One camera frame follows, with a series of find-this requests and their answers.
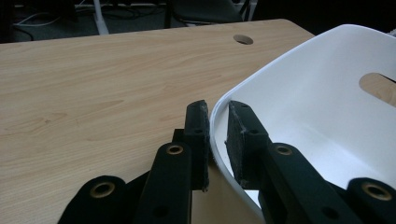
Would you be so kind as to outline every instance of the floor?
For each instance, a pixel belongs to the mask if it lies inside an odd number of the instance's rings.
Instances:
[[[164,5],[102,6],[110,34],[163,29]],[[76,6],[78,21],[57,18],[32,8],[16,7],[14,42],[99,35],[93,18],[93,5]],[[172,27],[184,23],[172,21]]]

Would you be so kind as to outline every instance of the wooden table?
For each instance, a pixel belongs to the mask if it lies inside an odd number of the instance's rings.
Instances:
[[[212,108],[311,37],[276,20],[0,45],[0,222],[56,223],[90,179],[142,175],[187,104]],[[259,223],[209,169],[192,223]]]

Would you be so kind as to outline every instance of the chair leg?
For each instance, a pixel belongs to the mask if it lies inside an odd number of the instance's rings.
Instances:
[[[171,20],[172,20],[172,11],[171,11],[171,6],[170,3],[166,3],[166,9],[165,9],[165,21],[164,21],[164,28],[169,29],[171,28]]]
[[[241,10],[239,11],[239,14],[242,16],[244,12],[245,12],[244,21],[248,21],[250,14],[250,0],[245,0],[244,5],[242,5]]]

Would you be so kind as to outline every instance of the black chair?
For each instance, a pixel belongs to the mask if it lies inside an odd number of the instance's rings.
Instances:
[[[387,33],[396,28],[395,9],[395,0],[258,0],[252,19],[287,19],[314,35],[345,23]]]
[[[250,0],[239,11],[231,0],[167,0],[164,26],[171,27],[172,17],[192,24],[240,22],[244,12],[248,19],[249,11]]]

